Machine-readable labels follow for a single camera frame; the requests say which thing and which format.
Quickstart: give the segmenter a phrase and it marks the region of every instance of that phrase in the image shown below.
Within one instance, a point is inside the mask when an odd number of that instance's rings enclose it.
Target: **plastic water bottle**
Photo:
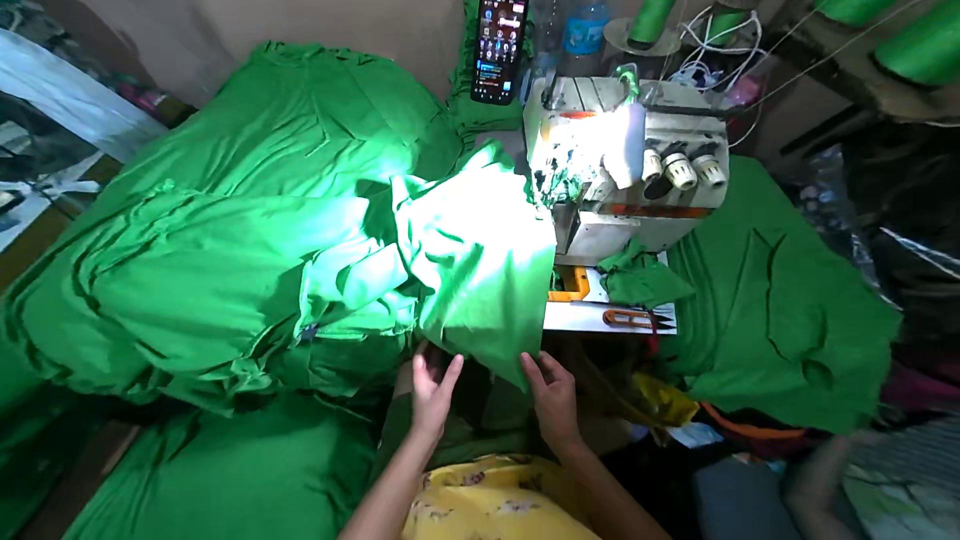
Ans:
[[[603,27],[610,22],[605,0],[584,0],[566,20],[561,74],[568,77],[600,75]]]

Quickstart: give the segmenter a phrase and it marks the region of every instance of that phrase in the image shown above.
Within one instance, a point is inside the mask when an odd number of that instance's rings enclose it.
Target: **yellow shirt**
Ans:
[[[560,466],[491,455],[423,475],[404,540],[598,540]]]

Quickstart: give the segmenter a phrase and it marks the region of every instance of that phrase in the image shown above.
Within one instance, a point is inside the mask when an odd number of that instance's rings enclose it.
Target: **smartphone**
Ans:
[[[477,19],[470,98],[480,103],[508,105],[516,92],[527,1],[480,0]]]

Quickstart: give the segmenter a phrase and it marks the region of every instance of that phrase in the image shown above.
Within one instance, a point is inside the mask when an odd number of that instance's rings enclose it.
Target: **yellow plastic part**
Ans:
[[[564,280],[566,290],[552,290],[547,295],[548,302],[573,302],[574,300],[583,300],[590,292],[590,283],[587,281],[587,269],[583,266],[565,266],[558,264],[556,267],[560,277]]]

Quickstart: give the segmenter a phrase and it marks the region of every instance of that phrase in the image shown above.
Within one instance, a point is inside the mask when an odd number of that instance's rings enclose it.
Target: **white fabric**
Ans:
[[[70,62],[6,30],[0,30],[0,90],[122,163],[168,131]]]

